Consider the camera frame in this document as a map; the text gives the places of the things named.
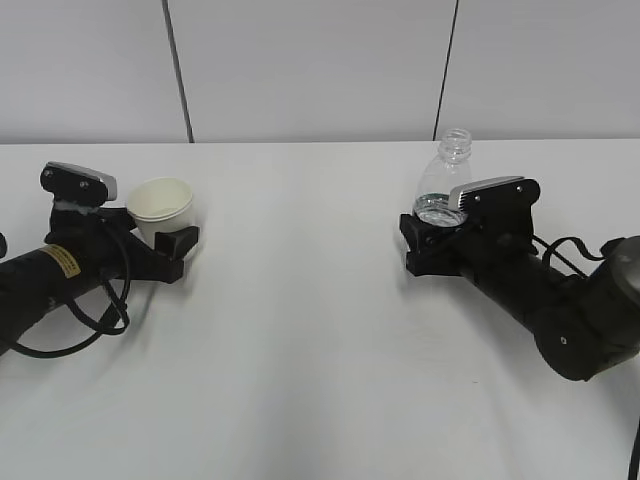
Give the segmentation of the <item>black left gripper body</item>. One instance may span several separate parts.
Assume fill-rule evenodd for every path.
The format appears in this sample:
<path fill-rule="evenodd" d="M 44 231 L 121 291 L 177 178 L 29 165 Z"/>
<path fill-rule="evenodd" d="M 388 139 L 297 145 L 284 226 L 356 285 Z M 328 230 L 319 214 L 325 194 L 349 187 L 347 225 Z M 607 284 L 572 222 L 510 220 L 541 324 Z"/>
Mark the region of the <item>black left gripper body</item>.
<path fill-rule="evenodd" d="M 45 242 L 68 251 L 83 272 L 166 284 L 185 273 L 185 259 L 169 260 L 134 233 L 134 219 L 124 208 L 87 213 L 54 208 L 49 224 Z"/>

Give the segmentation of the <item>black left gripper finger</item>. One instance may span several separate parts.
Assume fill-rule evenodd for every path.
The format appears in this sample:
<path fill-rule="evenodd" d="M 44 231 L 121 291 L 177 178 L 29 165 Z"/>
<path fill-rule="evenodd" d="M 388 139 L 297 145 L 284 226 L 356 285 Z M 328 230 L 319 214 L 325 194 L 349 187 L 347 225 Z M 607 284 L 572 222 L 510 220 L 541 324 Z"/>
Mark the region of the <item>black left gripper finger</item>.
<path fill-rule="evenodd" d="M 200 228 L 188 226 L 174 232 L 156 232 L 154 250 L 169 260 L 184 260 L 199 242 Z"/>

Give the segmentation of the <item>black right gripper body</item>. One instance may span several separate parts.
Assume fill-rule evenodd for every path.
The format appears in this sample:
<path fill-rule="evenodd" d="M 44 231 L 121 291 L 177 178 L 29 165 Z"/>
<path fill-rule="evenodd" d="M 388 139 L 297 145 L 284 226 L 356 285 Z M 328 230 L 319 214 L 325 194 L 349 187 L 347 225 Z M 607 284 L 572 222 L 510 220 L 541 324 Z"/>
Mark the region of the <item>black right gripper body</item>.
<path fill-rule="evenodd" d="M 402 214 L 399 229 L 414 276 L 461 276 L 533 254 L 533 220 L 526 212 L 470 217 L 457 227 L 437 227 Z"/>

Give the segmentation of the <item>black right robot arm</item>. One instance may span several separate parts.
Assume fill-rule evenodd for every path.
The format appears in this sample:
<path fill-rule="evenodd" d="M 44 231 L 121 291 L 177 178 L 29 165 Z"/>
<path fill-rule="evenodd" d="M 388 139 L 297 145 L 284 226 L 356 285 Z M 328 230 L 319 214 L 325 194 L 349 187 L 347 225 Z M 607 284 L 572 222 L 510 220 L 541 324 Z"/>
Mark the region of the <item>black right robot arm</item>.
<path fill-rule="evenodd" d="M 588 276 L 565 275 L 529 235 L 494 233 L 468 220 L 439 228 L 403 214 L 399 228 L 414 276 L 463 277 L 534 337 L 562 377 L 587 381 L 639 353 L 639 239 L 607 242 Z"/>

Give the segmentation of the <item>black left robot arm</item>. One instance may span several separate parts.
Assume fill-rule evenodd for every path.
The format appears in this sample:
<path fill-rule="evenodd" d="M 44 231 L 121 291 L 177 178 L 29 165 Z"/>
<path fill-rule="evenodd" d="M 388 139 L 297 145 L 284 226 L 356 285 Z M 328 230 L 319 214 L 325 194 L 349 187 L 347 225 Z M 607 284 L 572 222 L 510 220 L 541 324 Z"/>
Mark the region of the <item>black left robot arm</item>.
<path fill-rule="evenodd" d="M 127 299 L 134 281 L 172 284 L 184 275 L 184 258 L 196 246 L 196 226 L 172 228 L 149 247 L 133 234 L 123 208 L 87 215 L 54 211 L 43 247 L 1 265 L 1 350 L 39 358 L 79 352 L 102 336 L 117 336 L 130 325 Z M 67 307 L 91 335 L 60 350 L 42 351 L 20 337 L 44 316 Z"/>

